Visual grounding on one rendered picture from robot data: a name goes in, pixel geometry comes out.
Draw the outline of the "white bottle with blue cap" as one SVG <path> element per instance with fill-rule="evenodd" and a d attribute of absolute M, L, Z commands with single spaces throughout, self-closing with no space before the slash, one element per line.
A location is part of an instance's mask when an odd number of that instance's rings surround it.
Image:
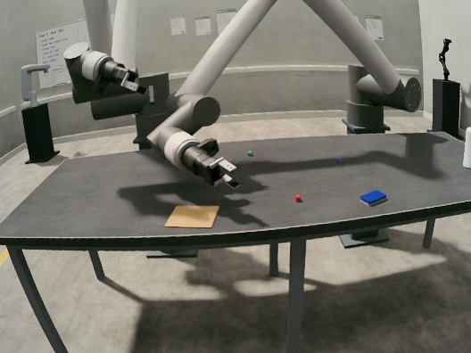
<path fill-rule="evenodd" d="M 467 128 L 466 131 L 466 144 L 463 166 L 471 169 L 471 127 Z"/>

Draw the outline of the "beige flat mat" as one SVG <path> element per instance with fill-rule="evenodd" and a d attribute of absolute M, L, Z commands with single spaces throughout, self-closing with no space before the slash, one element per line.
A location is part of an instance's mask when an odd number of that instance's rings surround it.
<path fill-rule="evenodd" d="M 176 206 L 165 227 L 212 228 L 219 206 Z"/>

